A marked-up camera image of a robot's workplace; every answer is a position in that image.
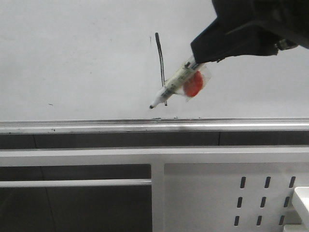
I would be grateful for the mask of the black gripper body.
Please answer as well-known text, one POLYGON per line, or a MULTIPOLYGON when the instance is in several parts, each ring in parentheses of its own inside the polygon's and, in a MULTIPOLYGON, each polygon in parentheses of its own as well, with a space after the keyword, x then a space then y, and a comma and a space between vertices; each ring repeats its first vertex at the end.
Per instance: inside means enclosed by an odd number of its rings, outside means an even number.
POLYGON ((213 0, 212 4, 227 33, 255 26, 309 47, 307 0, 213 0))

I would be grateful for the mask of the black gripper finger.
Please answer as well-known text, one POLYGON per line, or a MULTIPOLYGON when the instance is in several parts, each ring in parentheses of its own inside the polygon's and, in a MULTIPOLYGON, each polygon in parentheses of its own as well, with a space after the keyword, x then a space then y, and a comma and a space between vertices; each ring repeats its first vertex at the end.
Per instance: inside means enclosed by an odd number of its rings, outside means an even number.
POLYGON ((227 32, 215 19, 192 42, 191 49, 196 63, 220 61, 237 56, 273 56, 277 36, 255 25, 227 32))

